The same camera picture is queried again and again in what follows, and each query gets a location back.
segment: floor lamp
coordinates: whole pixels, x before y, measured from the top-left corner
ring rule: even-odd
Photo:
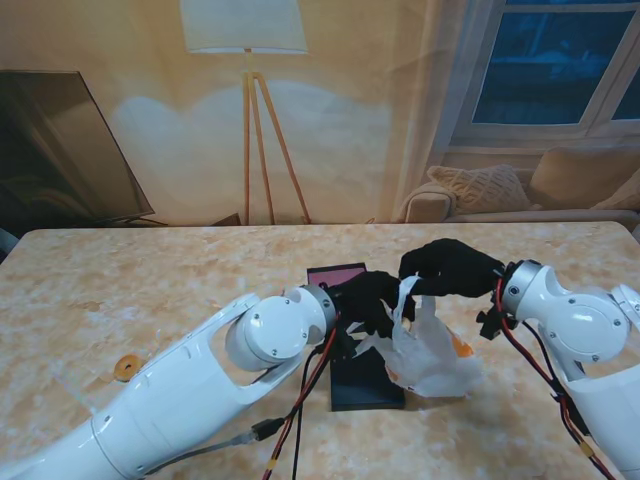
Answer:
[[[307,44],[296,0],[182,0],[182,22],[187,49],[193,53],[244,53],[247,72],[242,77],[244,103],[244,224],[249,224],[250,200],[250,127],[251,116],[256,132],[262,180],[267,197],[269,219],[275,225],[271,188],[264,151],[258,91],[262,93],[269,118],[278,137],[289,178],[302,207],[305,223],[311,217],[298,183],[291,156],[285,143],[267,82],[254,71],[254,54],[304,54]]]

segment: tabletop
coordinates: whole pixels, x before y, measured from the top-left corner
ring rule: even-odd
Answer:
[[[615,223],[31,232],[0,265],[0,463],[69,432],[89,416],[87,404],[108,401],[120,388],[108,372],[122,355],[164,348],[240,294],[278,294],[305,283],[309,267],[365,262],[395,274],[403,253],[443,237],[504,262],[553,265],[570,289],[627,283],[640,290],[640,246]],[[600,478],[536,373],[503,337],[478,335],[475,317],[488,305],[488,297],[437,300],[438,316],[483,362],[484,382],[467,398],[407,393],[405,410],[332,413],[325,374],[305,403],[299,478]],[[535,351],[525,329],[515,333]],[[285,413],[300,376],[214,441]],[[187,460],[154,478],[260,478],[274,441]],[[272,478],[290,477],[292,451],[290,440]]]

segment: window frame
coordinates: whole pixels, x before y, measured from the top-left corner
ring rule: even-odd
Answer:
[[[484,36],[460,109],[451,145],[469,145],[474,140],[480,140],[481,143],[484,143],[482,140],[488,139],[499,139],[502,142],[506,141],[516,145],[520,140],[530,139],[569,140],[586,136],[608,137],[637,134],[640,119],[612,120],[612,117],[640,65],[640,1],[586,5],[507,5],[506,2],[507,0],[493,0],[492,2],[491,13],[486,21]],[[635,14],[578,123],[515,125],[472,122],[503,14],[626,11],[634,11]]]

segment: couch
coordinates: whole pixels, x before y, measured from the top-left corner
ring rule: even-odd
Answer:
[[[640,168],[638,148],[558,148],[536,169],[514,169],[530,210],[458,215],[456,197],[430,182],[417,188],[396,212],[399,223],[618,222],[640,236],[640,213],[593,209]]]

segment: wooden tripod legs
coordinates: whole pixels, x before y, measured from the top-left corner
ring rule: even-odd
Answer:
[[[264,143],[262,139],[262,127],[260,124],[260,112],[258,108],[258,96],[256,93],[255,80],[258,81],[260,85],[260,90],[262,91],[262,97],[264,98],[265,104],[267,106],[267,110],[269,111],[269,116],[271,117],[271,123],[273,124],[273,128],[276,132],[276,136],[278,137],[278,143],[280,144],[280,149],[282,150],[282,155],[284,157],[284,161],[287,164],[287,170],[289,172],[289,178],[291,178],[291,182],[293,183],[293,187],[296,190],[296,195],[298,196],[298,201],[300,202],[300,207],[302,207],[302,212],[304,214],[304,221],[307,224],[311,223],[311,217],[309,216],[309,211],[307,210],[307,205],[304,201],[304,196],[302,195],[302,189],[300,188],[300,184],[298,183],[298,178],[296,177],[296,173],[293,169],[293,163],[291,162],[291,157],[289,156],[289,150],[287,149],[287,144],[284,141],[284,135],[282,134],[282,129],[280,128],[280,122],[278,121],[278,116],[276,115],[275,107],[273,106],[273,101],[271,100],[271,95],[269,94],[269,88],[267,87],[267,82],[265,82],[262,74],[253,72],[251,74],[251,79],[249,79],[249,73],[245,73],[242,79],[243,86],[243,99],[244,99],[244,223],[245,225],[249,224],[249,117],[250,117],[250,109],[249,104],[253,106],[253,120],[255,123],[256,130],[256,138],[258,141],[258,153],[260,155],[260,166],[262,169],[262,180],[264,181],[264,189],[267,195],[267,206],[269,208],[269,219],[271,221],[271,225],[275,225],[275,216],[273,213],[273,202],[271,200],[271,189],[269,187],[269,174],[267,172],[267,162],[264,153]]]

